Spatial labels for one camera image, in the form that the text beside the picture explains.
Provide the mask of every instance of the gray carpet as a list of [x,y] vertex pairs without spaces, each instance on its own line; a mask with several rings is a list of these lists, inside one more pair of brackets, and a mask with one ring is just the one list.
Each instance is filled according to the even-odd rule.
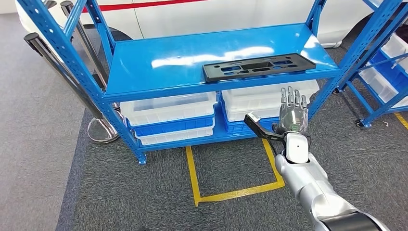
[[[328,52],[338,62],[345,49]],[[375,106],[367,91],[362,94]],[[408,132],[393,114],[370,129],[357,128],[354,120],[366,115],[352,94],[331,96],[310,121],[311,152],[341,196],[391,230],[408,230]],[[89,142],[84,128],[90,118],[85,112],[57,230],[311,230],[287,187],[194,207],[184,148],[150,152],[148,165],[139,166],[122,140]],[[202,196],[275,180],[260,139],[192,151]]]

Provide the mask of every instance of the blue plastic bin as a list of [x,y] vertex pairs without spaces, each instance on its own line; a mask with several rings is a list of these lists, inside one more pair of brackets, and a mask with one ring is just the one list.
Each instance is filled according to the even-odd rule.
[[[386,59],[389,59],[381,49],[377,51],[375,56],[371,59],[371,64],[375,64]],[[395,61],[386,62],[383,64],[375,65],[374,68],[388,80],[388,82],[397,90],[402,91],[405,86],[408,85],[408,74],[405,69],[400,65],[391,68],[395,64]]]
[[214,115],[215,113],[212,115],[180,119],[163,123],[146,124],[141,126],[131,126],[128,119],[126,119],[126,126],[134,130],[136,136],[149,136],[172,131],[210,127],[214,124]]
[[[225,104],[222,97],[220,97],[220,104],[222,107],[222,114],[224,116],[224,124],[227,133],[247,133],[252,132],[251,129],[243,121],[229,122],[227,118],[227,112],[225,111]],[[264,128],[272,131],[272,123],[278,123],[279,118],[264,118],[259,121],[260,125]]]

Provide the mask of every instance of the red stripe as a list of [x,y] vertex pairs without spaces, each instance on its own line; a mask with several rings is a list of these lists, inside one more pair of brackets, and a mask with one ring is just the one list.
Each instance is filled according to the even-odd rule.
[[171,4],[179,4],[179,3],[187,3],[187,2],[195,2],[195,1],[206,1],[206,0],[167,0],[167,1],[152,1],[152,2],[129,3],[129,4],[118,4],[118,5],[103,5],[99,7],[101,11],[115,11],[115,10],[149,7],[149,6],[163,6],[163,5],[171,5]]

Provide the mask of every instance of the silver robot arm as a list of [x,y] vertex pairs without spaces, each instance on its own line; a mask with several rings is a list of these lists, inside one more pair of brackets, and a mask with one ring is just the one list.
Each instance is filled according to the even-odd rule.
[[308,150],[308,110],[306,97],[298,90],[282,89],[280,121],[274,132],[259,124],[260,118],[248,113],[245,122],[261,138],[283,142],[285,149],[275,157],[275,165],[286,185],[300,202],[316,231],[388,231],[379,220],[358,210],[340,197],[327,179],[327,174]]

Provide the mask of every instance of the yellow floor tape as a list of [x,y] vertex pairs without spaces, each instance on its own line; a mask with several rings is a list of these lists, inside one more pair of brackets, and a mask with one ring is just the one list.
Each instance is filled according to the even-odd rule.
[[394,113],[394,115],[398,118],[398,120],[408,129],[408,122],[402,117],[399,112]]
[[270,164],[272,166],[273,173],[275,174],[276,182],[264,184],[260,186],[255,186],[255,187],[251,187],[247,189],[241,189],[241,190],[236,190],[232,192],[226,192],[226,193],[216,194],[212,196],[206,196],[206,197],[200,196],[200,188],[198,186],[197,173],[195,171],[195,164],[194,164],[194,158],[192,156],[191,147],[186,147],[187,163],[189,165],[191,187],[192,187],[192,193],[194,197],[195,206],[197,207],[200,202],[225,201],[225,200],[229,200],[229,199],[233,199],[237,197],[252,195],[256,193],[263,193],[266,191],[278,189],[278,188],[285,186],[282,176],[279,175],[278,171],[276,170],[275,157],[269,146],[268,141],[266,141],[265,139],[262,139],[262,143],[264,145],[265,151],[267,152]]

